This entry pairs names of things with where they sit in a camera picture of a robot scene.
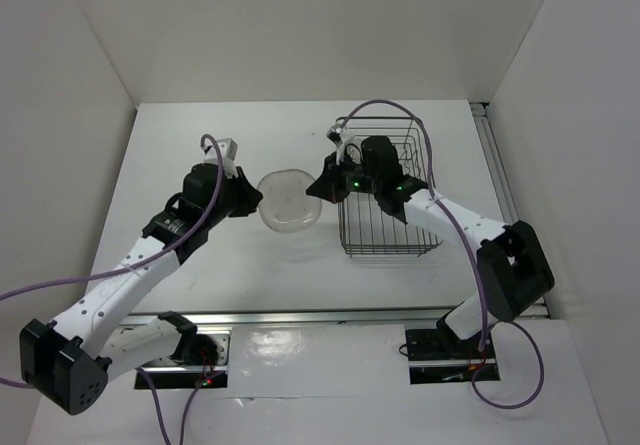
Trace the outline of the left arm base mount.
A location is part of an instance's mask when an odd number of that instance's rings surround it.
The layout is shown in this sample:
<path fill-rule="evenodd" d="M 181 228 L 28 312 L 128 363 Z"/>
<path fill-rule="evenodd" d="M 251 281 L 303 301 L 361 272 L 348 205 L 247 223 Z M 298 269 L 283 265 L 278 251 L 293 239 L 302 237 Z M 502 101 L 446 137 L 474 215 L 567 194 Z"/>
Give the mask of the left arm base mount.
<path fill-rule="evenodd" d="M 158 390 L 192 390 L 201 381 L 205 389 L 228 386 L 231 331 L 205 328 L 202 334 L 202 344 L 184 362 L 159 358 L 142 367 Z"/>

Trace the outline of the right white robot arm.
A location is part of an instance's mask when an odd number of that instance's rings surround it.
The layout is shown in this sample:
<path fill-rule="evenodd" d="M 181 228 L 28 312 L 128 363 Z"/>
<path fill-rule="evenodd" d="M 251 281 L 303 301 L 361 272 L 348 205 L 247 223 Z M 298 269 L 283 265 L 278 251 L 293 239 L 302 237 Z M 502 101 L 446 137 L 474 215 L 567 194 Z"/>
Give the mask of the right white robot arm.
<path fill-rule="evenodd" d="M 471 340 L 484 349 L 492 326 L 514 321 L 554 287 L 539 238 L 527 222 L 493 220 L 445 198 L 431 175 L 419 179 L 405 173 L 386 136 L 358 144 L 358 160 L 347 154 L 354 145 L 351 136 L 333 131 L 328 138 L 336 149 L 307 195 L 334 204 L 352 193 L 370 195 L 384 214 L 464 250 L 476 293 L 439 321 L 436 344 L 444 355 L 460 356 Z"/>

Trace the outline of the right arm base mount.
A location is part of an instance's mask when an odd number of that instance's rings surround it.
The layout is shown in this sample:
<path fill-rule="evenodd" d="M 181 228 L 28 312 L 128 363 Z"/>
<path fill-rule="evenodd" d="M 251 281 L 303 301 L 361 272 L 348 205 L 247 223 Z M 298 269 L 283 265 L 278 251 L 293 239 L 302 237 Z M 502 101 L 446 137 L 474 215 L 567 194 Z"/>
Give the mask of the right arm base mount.
<path fill-rule="evenodd" d="M 500 372 L 491 336 L 485 348 L 479 351 L 477 342 L 481 333 L 471 339 L 460 340 L 441 327 L 405 330 L 404 343 L 398 352 L 407 359 L 411 385 L 454 384 L 477 381 L 499 381 Z"/>

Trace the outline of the clear plate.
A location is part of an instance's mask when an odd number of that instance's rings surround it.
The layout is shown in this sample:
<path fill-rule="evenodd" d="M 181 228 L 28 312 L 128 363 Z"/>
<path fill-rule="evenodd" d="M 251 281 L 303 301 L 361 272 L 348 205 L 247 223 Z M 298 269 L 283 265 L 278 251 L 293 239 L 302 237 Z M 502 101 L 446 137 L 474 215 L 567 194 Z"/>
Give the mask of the clear plate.
<path fill-rule="evenodd" d="M 263 198 L 258 212 L 263 223 L 278 233 L 296 233 L 313 226 L 321 216 L 322 202 L 309 196 L 314 178 L 300 169 L 285 169 L 265 175 L 257 189 Z"/>

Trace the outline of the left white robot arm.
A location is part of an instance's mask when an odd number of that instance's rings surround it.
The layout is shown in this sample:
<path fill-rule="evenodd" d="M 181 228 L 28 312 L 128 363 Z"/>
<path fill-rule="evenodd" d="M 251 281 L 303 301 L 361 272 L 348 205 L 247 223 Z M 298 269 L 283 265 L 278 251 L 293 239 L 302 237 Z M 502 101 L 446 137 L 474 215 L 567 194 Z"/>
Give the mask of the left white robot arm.
<path fill-rule="evenodd" d="M 183 315 L 166 311 L 124 329 L 122 320 L 207 242 L 226 218 L 256 212 L 261 193 L 235 167 L 195 165 L 183 189 L 143 229 L 122 261 L 123 271 L 47 323 L 31 320 L 19 334 L 22 379 L 70 415 L 95 404 L 108 382 L 150 361 L 210 365 L 215 342 Z"/>

